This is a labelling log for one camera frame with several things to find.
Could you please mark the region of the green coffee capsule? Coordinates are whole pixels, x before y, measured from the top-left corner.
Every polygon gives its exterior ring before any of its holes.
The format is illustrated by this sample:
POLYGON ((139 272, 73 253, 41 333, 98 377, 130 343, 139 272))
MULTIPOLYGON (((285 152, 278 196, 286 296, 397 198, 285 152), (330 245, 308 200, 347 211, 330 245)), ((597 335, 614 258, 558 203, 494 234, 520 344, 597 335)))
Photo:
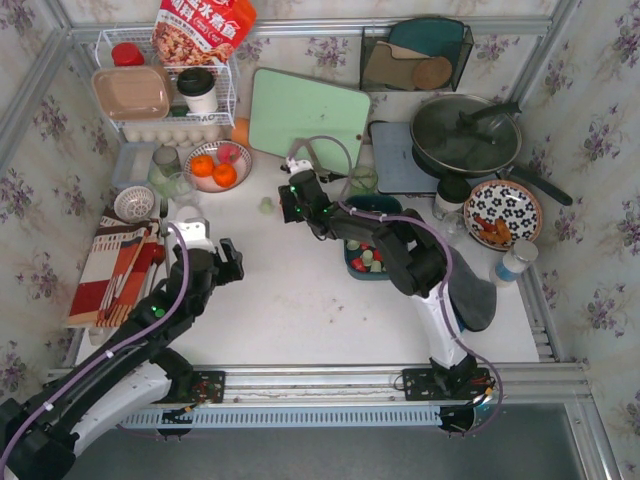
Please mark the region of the green coffee capsule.
POLYGON ((382 271, 383 271, 383 265, 382 265, 382 263, 381 263, 381 262, 379 262, 379 261, 374 261, 374 262, 371 264, 371 267, 370 267, 370 272, 371 272, 371 273, 381 273, 382 271))
POLYGON ((269 215, 274 210, 275 210, 275 206, 272 199, 270 197, 263 197, 259 205, 259 211, 262 214, 269 215))
POLYGON ((374 262, 374 253, 372 250, 364 250, 361 255, 362 263, 365 267, 371 267, 374 262))
POLYGON ((356 240, 348 240, 346 242, 346 248, 349 251, 356 251, 360 249, 360 242, 356 240))

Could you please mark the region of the red coffee capsule bottom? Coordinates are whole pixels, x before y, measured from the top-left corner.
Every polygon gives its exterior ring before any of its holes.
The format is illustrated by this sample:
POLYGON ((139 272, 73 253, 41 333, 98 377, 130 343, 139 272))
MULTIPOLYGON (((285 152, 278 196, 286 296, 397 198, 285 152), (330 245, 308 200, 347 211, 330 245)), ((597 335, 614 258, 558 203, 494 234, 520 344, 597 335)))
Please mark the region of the red coffee capsule bottom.
POLYGON ((358 272, 367 272, 367 267, 364 265, 361 258, 354 258, 350 261, 351 267, 358 272))

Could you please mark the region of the teal plastic storage basket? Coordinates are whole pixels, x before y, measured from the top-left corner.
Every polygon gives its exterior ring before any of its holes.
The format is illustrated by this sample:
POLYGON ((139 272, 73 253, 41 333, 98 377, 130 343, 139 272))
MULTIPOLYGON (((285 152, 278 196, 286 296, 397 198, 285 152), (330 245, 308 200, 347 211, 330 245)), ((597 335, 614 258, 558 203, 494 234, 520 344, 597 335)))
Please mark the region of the teal plastic storage basket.
MULTIPOLYGON (((354 195, 349 197, 345 203, 349 207, 354 207, 357 210, 362 210, 368 213, 373 213, 377 215, 381 214, 389 214, 396 215, 402 211, 401 203, 391 196, 385 195, 354 195)), ((381 273, 371 273, 370 267, 367 267, 367 272, 358 272, 354 270, 350 261, 354 258, 361 258, 362 252, 364 250, 372 250, 378 249, 373 244, 366 244, 360 242, 360 249, 356 251, 349 251, 346 248, 346 242, 343 242, 343 256, 346 264, 347 272, 356 280, 361 281, 384 281, 388 280, 389 276, 386 271, 386 266, 384 260, 381 262, 383 265, 383 271, 381 273)))

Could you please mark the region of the blue cloth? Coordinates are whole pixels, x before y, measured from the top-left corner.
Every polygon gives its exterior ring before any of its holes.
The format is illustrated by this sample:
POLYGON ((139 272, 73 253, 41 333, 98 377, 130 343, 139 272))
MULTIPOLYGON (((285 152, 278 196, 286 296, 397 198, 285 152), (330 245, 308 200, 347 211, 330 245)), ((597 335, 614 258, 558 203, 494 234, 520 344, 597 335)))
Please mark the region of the blue cloth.
POLYGON ((453 269, 449 279, 449 295, 458 324, 471 332, 486 330, 497 310, 497 289, 479 278, 463 256, 450 249, 453 269))

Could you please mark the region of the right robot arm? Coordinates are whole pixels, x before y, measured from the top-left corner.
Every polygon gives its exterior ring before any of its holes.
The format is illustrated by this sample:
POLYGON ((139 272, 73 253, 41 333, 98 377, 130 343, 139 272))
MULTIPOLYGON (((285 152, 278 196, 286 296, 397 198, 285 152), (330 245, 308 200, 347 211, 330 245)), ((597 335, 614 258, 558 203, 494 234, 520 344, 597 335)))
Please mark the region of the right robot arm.
POLYGON ((369 213, 332 202, 308 160, 285 160, 289 185, 279 188, 284 221, 306 223, 319 240, 356 240, 380 251, 391 283, 409 297, 426 332, 433 380, 452 398, 471 387, 485 392, 491 375, 464 345, 450 300, 451 250, 436 230, 412 209, 400 214, 369 213))

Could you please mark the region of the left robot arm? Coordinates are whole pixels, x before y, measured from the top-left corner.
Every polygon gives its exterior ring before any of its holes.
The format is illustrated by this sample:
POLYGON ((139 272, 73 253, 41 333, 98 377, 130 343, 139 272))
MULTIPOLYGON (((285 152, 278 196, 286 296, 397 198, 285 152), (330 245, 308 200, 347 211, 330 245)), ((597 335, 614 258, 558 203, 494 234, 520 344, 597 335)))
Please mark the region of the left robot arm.
POLYGON ((170 345, 204 313, 216 287, 243 278, 243 256, 229 238, 213 243, 204 219, 169 229, 177 240, 169 276, 108 340, 29 400, 2 404, 3 478, 64 478, 104 433, 189 384, 193 368, 170 345))

